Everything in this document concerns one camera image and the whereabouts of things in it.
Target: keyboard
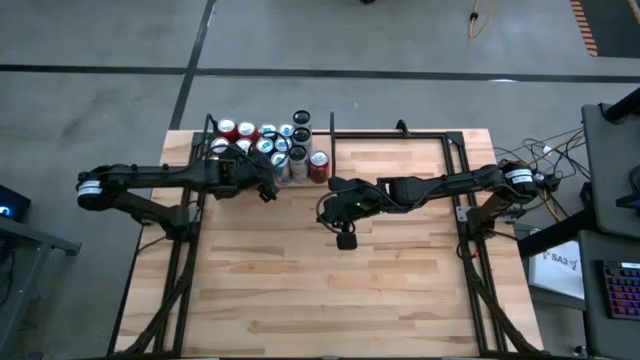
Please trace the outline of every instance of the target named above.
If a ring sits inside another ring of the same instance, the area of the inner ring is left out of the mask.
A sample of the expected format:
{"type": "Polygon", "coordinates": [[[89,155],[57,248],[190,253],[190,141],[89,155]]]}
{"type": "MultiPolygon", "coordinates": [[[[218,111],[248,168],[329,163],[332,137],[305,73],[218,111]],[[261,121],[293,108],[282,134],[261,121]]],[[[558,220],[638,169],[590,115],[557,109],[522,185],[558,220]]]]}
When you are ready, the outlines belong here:
{"type": "Polygon", "coordinates": [[[603,261],[602,270],[609,317],[640,320],[640,264],[603,261]]]}

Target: desk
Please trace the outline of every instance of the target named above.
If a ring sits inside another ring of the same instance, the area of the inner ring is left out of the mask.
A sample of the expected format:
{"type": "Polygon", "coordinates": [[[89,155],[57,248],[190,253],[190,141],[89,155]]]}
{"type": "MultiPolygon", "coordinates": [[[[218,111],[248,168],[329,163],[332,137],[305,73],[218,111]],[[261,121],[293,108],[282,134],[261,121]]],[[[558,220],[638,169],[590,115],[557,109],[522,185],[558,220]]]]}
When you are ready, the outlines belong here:
{"type": "Polygon", "coordinates": [[[616,199],[633,190],[629,172],[638,166],[640,115],[630,114],[624,124],[605,120],[596,105],[582,107],[587,155],[591,169],[593,206],[522,239],[518,246],[523,258],[575,239],[580,230],[640,237],[640,217],[632,209],[616,206],[616,199]],[[612,161],[611,154],[619,154],[612,161]]]}
{"type": "Polygon", "coordinates": [[[585,329],[589,354],[614,359],[635,359],[638,349],[634,342],[640,332],[640,322],[610,319],[605,311],[602,270],[596,262],[602,260],[640,262],[637,240],[619,236],[580,231],[580,257],[587,305],[585,329]]]}
{"type": "MultiPolygon", "coordinates": [[[[462,132],[472,169],[495,163],[487,130],[462,132]]],[[[170,131],[161,162],[184,165],[192,137],[192,131],[170,131]]],[[[329,137],[313,141],[324,148],[329,137]]],[[[336,141],[337,175],[346,178],[439,176],[446,171],[443,156],[441,143],[427,139],[336,141]]],[[[267,204],[254,192],[207,198],[182,355],[477,355],[451,200],[358,221],[359,248],[341,252],[334,234],[315,223],[315,203],[326,192],[326,185],[283,188],[267,204]]],[[[181,189],[156,189],[152,200],[174,205],[180,196],[181,189]]],[[[140,246],[162,235],[149,227],[140,246]]],[[[516,243],[495,237],[487,247],[500,304],[542,348],[516,243]]],[[[169,241],[160,242],[137,257],[115,350],[129,346],[156,311],[170,249],[169,241]]],[[[486,308],[483,317],[491,345],[486,308]]],[[[172,319],[169,338],[175,314],[172,319]]]]}
{"type": "MultiPolygon", "coordinates": [[[[36,287],[49,252],[63,250],[68,256],[77,256],[81,244],[33,230],[26,225],[0,216],[0,236],[16,242],[13,285],[7,302],[0,309],[0,359],[9,356],[14,340],[22,326],[29,303],[36,298],[36,287]]],[[[3,266],[9,271],[9,264],[3,266]]],[[[2,296],[6,291],[5,273],[2,273],[2,296]]]]}

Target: concrete floor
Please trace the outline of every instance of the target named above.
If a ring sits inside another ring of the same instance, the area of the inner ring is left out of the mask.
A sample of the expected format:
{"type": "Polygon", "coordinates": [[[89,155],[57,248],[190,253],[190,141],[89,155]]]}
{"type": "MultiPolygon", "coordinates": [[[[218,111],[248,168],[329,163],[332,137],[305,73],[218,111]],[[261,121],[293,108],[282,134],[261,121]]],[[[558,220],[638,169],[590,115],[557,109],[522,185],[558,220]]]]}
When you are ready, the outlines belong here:
{"type": "MultiPolygon", "coordinates": [[[[0,63],[185,67],[205,3],[4,1],[0,63]]],[[[219,0],[199,67],[640,74],[638,60],[587,55],[568,0],[496,0],[492,24],[468,43],[471,7],[471,0],[366,7],[357,0],[219,0]]],[[[481,12],[486,7],[481,1],[481,12]]],[[[156,163],[182,80],[0,72],[0,181],[33,199],[29,224],[84,244],[78,258],[55,255],[47,266],[44,301],[31,312],[39,328],[22,336],[21,351],[69,359],[107,350],[140,228],[117,211],[78,208],[75,178],[101,164],[156,163]]],[[[335,111],[339,128],[389,128],[402,118],[412,128],[489,128],[496,146],[514,148],[525,137],[579,127],[580,106],[616,101],[634,88],[196,77],[181,128],[201,128],[206,112],[260,123],[304,108],[317,128],[335,111]]],[[[573,155],[586,163],[584,149],[573,155]]],[[[580,209],[582,181],[565,180],[557,194],[569,212],[580,209]]],[[[522,221],[552,223],[543,209],[522,221]]],[[[584,342],[579,313],[535,306],[547,350],[567,354],[584,342]]]]}

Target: soda can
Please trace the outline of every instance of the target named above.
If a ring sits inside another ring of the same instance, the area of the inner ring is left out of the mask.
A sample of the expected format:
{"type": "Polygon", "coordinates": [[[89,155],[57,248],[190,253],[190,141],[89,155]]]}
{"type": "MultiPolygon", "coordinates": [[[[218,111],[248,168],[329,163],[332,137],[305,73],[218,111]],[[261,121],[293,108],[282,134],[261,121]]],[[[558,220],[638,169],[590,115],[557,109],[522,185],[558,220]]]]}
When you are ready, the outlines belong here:
{"type": "Polygon", "coordinates": [[[324,151],[316,151],[309,156],[309,178],[316,184],[329,179],[329,155],[324,151]]]}
{"type": "Polygon", "coordinates": [[[307,149],[307,152],[311,152],[311,132],[306,128],[297,128],[293,132],[293,145],[300,145],[307,149]]]}
{"type": "Polygon", "coordinates": [[[282,151],[284,153],[286,153],[288,151],[288,149],[291,149],[291,147],[293,146],[293,142],[291,141],[290,138],[281,138],[278,137],[278,139],[275,141],[275,146],[276,146],[276,151],[282,151]]]}
{"type": "Polygon", "coordinates": [[[229,140],[227,140],[226,138],[223,138],[223,137],[219,137],[219,138],[216,138],[215,140],[213,140],[213,142],[211,142],[211,151],[215,155],[220,155],[225,150],[227,150],[228,146],[229,146],[229,140]]]}
{"type": "Polygon", "coordinates": [[[260,126],[260,135],[262,136],[262,138],[266,138],[266,139],[271,139],[273,141],[276,140],[277,135],[276,135],[276,126],[273,124],[262,124],[262,126],[260,126]]]}
{"type": "Polygon", "coordinates": [[[236,145],[238,145],[238,147],[242,149],[245,154],[249,154],[249,149],[251,149],[252,142],[249,139],[240,139],[236,141],[236,145]]]}
{"type": "Polygon", "coordinates": [[[238,141],[238,127],[231,119],[222,119],[218,122],[218,133],[230,143],[238,141]]]}
{"type": "Polygon", "coordinates": [[[275,146],[273,146],[273,141],[270,139],[260,139],[256,143],[256,149],[263,153],[267,159],[271,159],[271,155],[276,152],[275,146]]]}
{"type": "Polygon", "coordinates": [[[309,165],[307,163],[307,149],[303,146],[294,145],[289,150],[289,165],[291,166],[291,176],[294,181],[303,182],[309,175],[309,165]]]}
{"type": "Polygon", "coordinates": [[[255,143],[260,138],[260,133],[255,125],[248,121],[243,121],[238,125],[238,136],[241,139],[249,139],[255,143]]]}
{"type": "Polygon", "coordinates": [[[287,154],[281,151],[274,153],[271,155],[271,163],[273,164],[273,174],[276,181],[282,185],[290,184],[292,179],[287,154]]]}
{"type": "Polygon", "coordinates": [[[278,130],[279,130],[280,134],[282,134],[283,136],[291,137],[293,135],[293,131],[295,129],[293,128],[293,125],[291,125],[291,124],[282,124],[282,125],[280,125],[278,130]]]}
{"type": "Polygon", "coordinates": [[[296,129],[303,127],[311,132],[311,114],[304,110],[296,111],[293,114],[293,125],[296,129]]]}

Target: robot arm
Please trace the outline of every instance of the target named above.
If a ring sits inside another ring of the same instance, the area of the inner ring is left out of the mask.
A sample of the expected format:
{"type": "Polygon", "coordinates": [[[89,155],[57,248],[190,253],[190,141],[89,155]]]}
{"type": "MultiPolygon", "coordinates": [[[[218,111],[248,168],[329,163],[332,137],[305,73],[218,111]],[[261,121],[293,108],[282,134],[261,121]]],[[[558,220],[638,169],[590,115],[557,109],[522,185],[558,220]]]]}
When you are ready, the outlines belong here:
{"type": "Polygon", "coordinates": [[[229,199],[256,187],[264,202],[276,199],[272,165],[260,152],[244,155],[232,145],[219,159],[196,160],[187,166],[100,166],[78,175],[78,205],[103,211],[118,209],[135,220],[159,223],[167,238],[177,240],[189,232],[186,206],[166,207],[128,192],[139,188],[182,187],[213,194],[216,199],[229,199]]]}
{"type": "Polygon", "coordinates": [[[512,204],[526,204],[537,196],[531,169],[522,163],[506,161],[499,166],[487,165],[479,170],[432,179],[378,178],[375,185],[362,179],[334,177],[329,180],[329,189],[331,192],[318,203],[317,221],[338,235],[341,250],[357,248],[353,224],[362,218],[382,213],[404,214],[429,200],[489,190],[493,196],[483,206],[467,213],[466,230],[479,236],[481,229],[493,228],[493,221],[512,204]],[[320,203],[324,205],[322,214],[320,203]]]}

